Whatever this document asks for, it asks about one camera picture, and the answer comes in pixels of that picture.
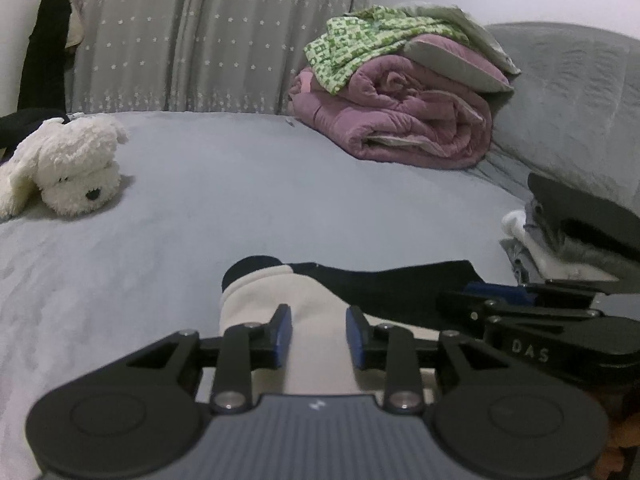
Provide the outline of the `person right hand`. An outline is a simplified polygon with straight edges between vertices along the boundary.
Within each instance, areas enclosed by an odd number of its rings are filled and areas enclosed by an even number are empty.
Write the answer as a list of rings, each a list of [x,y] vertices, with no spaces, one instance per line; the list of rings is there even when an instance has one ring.
[[[624,448],[635,448],[639,445],[639,414],[632,414],[625,419],[614,416],[617,396],[596,396],[596,399],[608,413],[608,443],[592,472],[593,479],[607,479],[614,472],[624,468]]]

